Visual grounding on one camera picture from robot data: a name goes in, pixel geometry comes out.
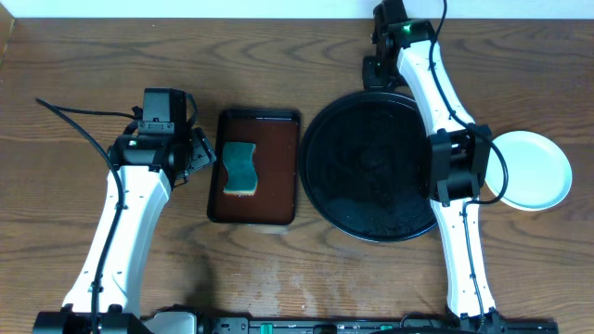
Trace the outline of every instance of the wire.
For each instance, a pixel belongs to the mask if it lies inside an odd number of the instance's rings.
[[[407,321],[411,315],[421,315],[429,322],[429,325],[432,328],[435,328],[435,326],[433,325],[433,322],[431,322],[431,319],[423,312],[410,312],[410,313],[405,314],[405,316],[403,316],[402,319],[400,320],[400,328],[405,327],[405,321]]]
[[[80,109],[72,109],[72,108],[66,108],[66,107],[61,107],[61,106],[55,106],[55,105],[50,105],[52,107],[54,107],[55,109],[58,110],[62,110],[62,111],[66,111],[66,112],[72,112],[72,113],[80,113],[80,114],[84,114],[84,115],[96,115],[96,116],[120,116],[120,117],[127,117],[129,119],[135,120],[136,117],[127,113],[123,113],[123,112],[110,112],[110,111],[92,111],[92,110],[80,110]]]
[[[437,86],[439,95],[444,100],[445,107],[447,108],[447,111],[449,112],[450,117],[454,121],[456,121],[458,124],[462,125],[462,127],[464,127],[466,130],[471,132],[473,135],[478,136],[484,142],[489,144],[489,147],[492,148],[493,151],[495,152],[495,154],[497,155],[497,158],[499,159],[499,162],[501,163],[501,169],[503,171],[503,186],[501,187],[501,191],[499,192],[499,194],[497,196],[495,196],[493,199],[489,199],[489,200],[471,199],[462,205],[462,212],[460,213],[460,215],[462,216],[463,223],[464,223],[464,232],[465,232],[465,236],[466,236],[466,248],[468,250],[468,257],[469,257],[469,261],[471,263],[471,278],[472,278],[472,282],[474,283],[474,290],[476,293],[476,298],[478,299],[478,302],[479,302],[479,308],[480,308],[480,312],[481,312],[480,318],[481,318],[481,326],[482,326],[484,324],[483,299],[481,298],[481,291],[479,290],[479,285],[476,280],[476,273],[474,272],[474,261],[472,260],[472,251],[471,251],[471,238],[470,238],[469,228],[468,228],[467,207],[471,204],[486,204],[486,205],[488,205],[488,204],[493,204],[493,203],[497,203],[498,201],[500,201],[508,189],[509,173],[508,173],[508,165],[506,164],[505,159],[503,158],[503,155],[501,154],[501,151],[499,150],[499,148],[495,145],[495,143],[493,143],[493,141],[491,139],[487,138],[485,135],[476,131],[476,129],[474,127],[468,125],[467,123],[465,123],[463,120],[461,120],[456,115],[456,111],[452,109],[452,106],[450,106],[449,102],[447,101],[446,93],[444,93],[444,89],[439,84],[439,80],[437,79],[437,73],[435,72],[435,63],[433,63],[433,50],[435,49],[435,44],[437,44],[437,37],[439,36],[439,32],[442,30],[442,26],[444,25],[444,20],[446,19],[446,13],[447,13],[447,0],[444,0],[444,12],[442,14],[441,20],[439,21],[439,26],[437,27],[435,36],[433,37],[433,40],[431,42],[431,47],[429,48],[429,68],[431,69],[431,74],[433,76],[433,80],[435,81],[435,85]]]
[[[110,161],[107,153],[103,148],[99,145],[99,143],[89,134],[87,133],[79,124],[75,121],[71,120],[68,116],[64,115],[64,113],[60,112],[58,107],[53,106],[41,98],[36,98],[35,101],[40,105],[48,108],[50,111],[58,115],[64,122],[68,123],[71,127],[73,127],[76,131],[79,132],[86,140],[91,143],[91,145],[99,152],[103,160],[108,164],[110,168],[111,174],[115,179],[115,185],[118,188],[118,202],[115,206],[115,215],[113,216],[113,222],[111,222],[110,231],[105,239],[105,244],[103,245],[103,250],[101,251],[101,255],[99,256],[99,261],[97,262],[97,270],[95,271],[95,279],[92,284],[92,292],[91,292],[91,323],[93,327],[93,332],[98,334],[99,333],[99,325],[98,325],[98,316],[97,316],[97,308],[98,308],[98,297],[99,297],[99,289],[101,287],[101,277],[103,276],[103,267],[105,266],[105,261],[107,259],[108,252],[110,250],[111,241],[113,240],[113,236],[115,235],[116,227],[118,226],[118,222],[120,221],[120,216],[122,215],[123,203],[124,203],[124,194],[123,194],[123,187],[122,187],[122,180],[118,175],[118,171],[115,169],[113,164]]]

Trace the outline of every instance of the white plate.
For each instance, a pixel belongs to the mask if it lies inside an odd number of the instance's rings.
[[[508,164],[510,181],[501,201],[516,209],[538,211],[561,202],[572,186],[572,167],[561,149],[542,135],[515,131],[493,141]],[[503,173],[491,149],[484,179],[495,195]]]

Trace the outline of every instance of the white wall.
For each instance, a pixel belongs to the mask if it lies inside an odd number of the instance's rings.
[[[16,18],[367,19],[380,0],[0,0]],[[594,19],[594,0],[450,0],[449,18]],[[442,0],[405,0],[437,18]]]

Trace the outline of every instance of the wood grain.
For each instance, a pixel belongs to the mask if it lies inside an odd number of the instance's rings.
[[[103,206],[107,169],[34,98],[121,111],[143,89],[194,94],[214,141],[229,107],[299,109],[302,133],[331,101],[361,89],[371,20],[21,19],[0,69],[0,332],[30,332],[79,274]],[[545,212],[483,208],[491,290],[507,317],[594,331],[594,23],[450,20],[442,50],[468,111],[495,134],[541,133],[574,169],[568,198]],[[105,147],[125,121],[74,117]],[[442,314],[437,230],[403,243],[332,228],[300,186],[284,234],[206,218],[211,171],[165,207],[142,289],[145,315],[173,303],[254,316]]]

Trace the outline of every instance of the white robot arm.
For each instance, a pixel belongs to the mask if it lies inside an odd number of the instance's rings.
[[[113,307],[122,307],[122,312],[140,317],[140,288],[150,241],[161,210],[169,200],[171,186],[163,170],[150,171],[148,166],[123,166],[118,175],[125,192],[124,210],[103,268],[98,311],[106,313],[111,305],[119,305]],[[91,250],[81,274],[62,305],[74,312],[91,312],[91,284],[117,201],[118,189],[110,173],[105,207]]]
[[[437,91],[429,67],[428,55],[430,47],[431,41],[426,40],[412,43],[410,47],[401,49],[396,63],[398,72],[406,80],[417,101],[427,135],[434,135],[440,129],[445,129],[447,132],[463,130],[458,122],[449,117],[444,100]],[[456,92],[447,77],[441,60],[439,44],[437,43],[433,50],[433,62],[435,63],[435,71],[439,82],[452,108],[464,122],[474,123],[472,117],[459,102]],[[467,316],[480,314],[480,307],[471,278],[464,224],[460,216],[462,205],[468,200],[470,198],[452,200],[449,207],[442,205],[439,201],[431,201],[444,245],[448,281],[447,305],[450,311],[458,317],[463,314]],[[479,236],[478,206],[468,207],[468,222],[474,271],[483,300],[483,311],[488,313],[491,308],[495,308],[495,301],[491,296],[484,273]]]

